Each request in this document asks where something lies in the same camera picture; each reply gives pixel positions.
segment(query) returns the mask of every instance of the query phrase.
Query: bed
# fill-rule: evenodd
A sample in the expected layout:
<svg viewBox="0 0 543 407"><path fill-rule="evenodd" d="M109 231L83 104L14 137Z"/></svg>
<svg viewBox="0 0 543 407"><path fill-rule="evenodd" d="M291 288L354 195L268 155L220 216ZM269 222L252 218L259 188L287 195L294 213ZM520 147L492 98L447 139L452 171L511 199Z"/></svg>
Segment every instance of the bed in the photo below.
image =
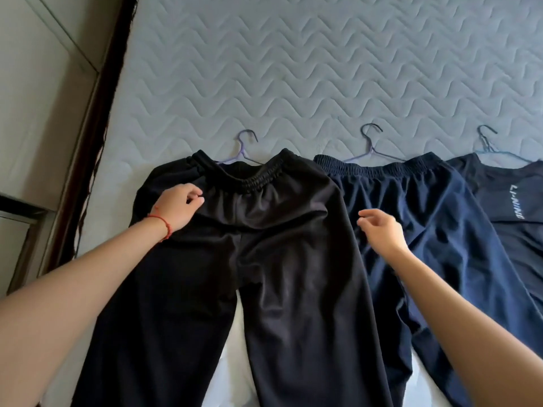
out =
<svg viewBox="0 0 543 407"><path fill-rule="evenodd" d="M79 254L126 228L153 167L202 149L216 160L282 148L449 159L481 149L543 154L543 0L139 0ZM481 156L508 168L507 156ZM362 165L392 160L370 156ZM44 397L70 404L92 329ZM404 406L447 405L414 357ZM205 407L257 406L240 301Z"/></svg>

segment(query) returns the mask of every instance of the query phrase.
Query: hand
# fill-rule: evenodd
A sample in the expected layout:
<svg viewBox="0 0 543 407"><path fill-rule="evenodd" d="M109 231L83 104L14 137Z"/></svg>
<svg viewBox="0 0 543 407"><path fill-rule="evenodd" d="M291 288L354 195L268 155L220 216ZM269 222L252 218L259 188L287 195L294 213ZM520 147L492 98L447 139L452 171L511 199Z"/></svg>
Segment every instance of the hand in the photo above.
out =
<svg viewBox="0 0 543 407"><path fill-rule="evenodd" d="M396 254L409 252L402 225L394 217L377 208L358 212L356 222L366 234L377 254L389 262Z"/></svg>
<svg viewBox="0 0 543 407"><path fill-rule="evenodd" d="M201 195L202 190L194 184L179 184L168 188L156 200L151 214L164 218L172 226L172 231L180 230L204 204Z"/></svg>

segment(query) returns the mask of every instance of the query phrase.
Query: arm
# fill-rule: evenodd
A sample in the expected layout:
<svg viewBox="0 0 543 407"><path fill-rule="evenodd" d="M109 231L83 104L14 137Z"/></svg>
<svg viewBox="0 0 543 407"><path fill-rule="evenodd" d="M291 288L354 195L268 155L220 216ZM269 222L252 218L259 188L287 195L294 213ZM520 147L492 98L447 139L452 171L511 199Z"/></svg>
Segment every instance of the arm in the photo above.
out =
<svg viewBox="0 0 543 407"><path fill-rule="evenodd" d="M178 185L155 208L176 231L203 204L201 194L192 184ZM78 337L167 232L159 218L144 218L0 302L0 405L37 404Z"/></svg>
<svg viewBox="0 0 543 407"><path fill-rule="evenodd" d="M359 215L371 247L404 282L474 404L541 405L543 360L415 257L394 217L376 209Z"/></svg>

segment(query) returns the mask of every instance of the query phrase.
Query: forearm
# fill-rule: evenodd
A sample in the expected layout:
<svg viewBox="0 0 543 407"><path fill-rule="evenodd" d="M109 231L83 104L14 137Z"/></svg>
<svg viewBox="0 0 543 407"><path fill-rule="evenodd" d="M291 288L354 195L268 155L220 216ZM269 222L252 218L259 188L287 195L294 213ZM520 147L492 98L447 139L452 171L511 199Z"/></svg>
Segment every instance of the forearm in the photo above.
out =
<svg viewBox="0 0 543 407"><path fill-rule="evenodd" d="M146 218L0 302L0 405L37 403L78 337L166 232Z"/></svg>
<svg viewBox="0 0 543 407"><path fill-rule="evenodd" d="M543 360L411 253L388 261L476 405L540 405Z"/></svg>

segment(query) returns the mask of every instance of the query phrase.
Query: clothes hanger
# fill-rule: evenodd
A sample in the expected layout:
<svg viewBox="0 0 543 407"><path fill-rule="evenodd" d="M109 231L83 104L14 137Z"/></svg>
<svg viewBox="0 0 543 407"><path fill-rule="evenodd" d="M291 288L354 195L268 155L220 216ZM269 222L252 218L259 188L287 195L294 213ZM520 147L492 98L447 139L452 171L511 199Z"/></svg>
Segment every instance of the clothes hanger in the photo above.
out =
<svg viewBox="0 0 543 407"><path fill-rule="evenodd" d="M358 160L359 158L362 158L362 157L365 157L365 156L369 156L371 155L372 153L375 153L375 154L378 154L380 156L383 156L383 157L388 157L388 158L392 158L394 160L398 160L398 161L405 161L403 158L398 158L398 157L395 157L395 156L391 156L390 154L385 154L385 153L382 153L382 152L379 152L375 149L374 145L373 145L373 142L371 141L371 138L370 136L368 136L365 132L364 132L364 127L368 126L369 127L374 127L376 129L378 129L380 132L383 132L383 129L381 127L379 127L376 123L374 122L368 122L366 124L364 124L362 127L360 127L360 133L362 134L362 136L366 139L366 142L369 144L369 150L367 150L367 152L365 152L364 154L361 154L359 156L356 156L356 157L352 157L352 158L348 158L347 160L343 160L344 163L351 163L355 160Z"/></svg>
<svg viewBox="0 0 543 407"><path fill-rule="evenodd" d="M256 133L252 129L242 129L236 136L236 140L238 140L238 142L240 143L240 150L238 151L238 154L236 154L234 157L228 158L228 159L226 159L224 161L219 161L219 163L231 163L232 161L238 161L240 159L240 156L243 156L243 158L245 158L245 159L247 159L249 161L252 161L253 163L263 165L262 163L248 157L247 152L245 150L245 143L243 143L243 141L241 140L241 135L243 133L248 133L250 135L253 135L256 142L258 143L258 137L256 136Z"/></svg>
<svg viewBox="0 0 543 407"><path fill-rule="evenodd" d="M498 134L498 131L496 131L495 129L493 129L492 127L486 125L486 124L481 124L479 127L477 127L477 134L479 135L479 139L481 140L481 142L483 143L483 150L477 150L475 151L475 154L507 154L509 156L513 156L519 160L522 160L526 163L532 163L531 160L528 160L527 158L524 158L524 157L521 157L515 153L512 153L510 151L501 151L501 150L498 150L496 149L495 147L492 146L492 144L490 143L489 139L483 134L483 132L481 131L481 129L483 127L486 127L487 129L489 129L490 131L492 131L494 134Z"/></svg>

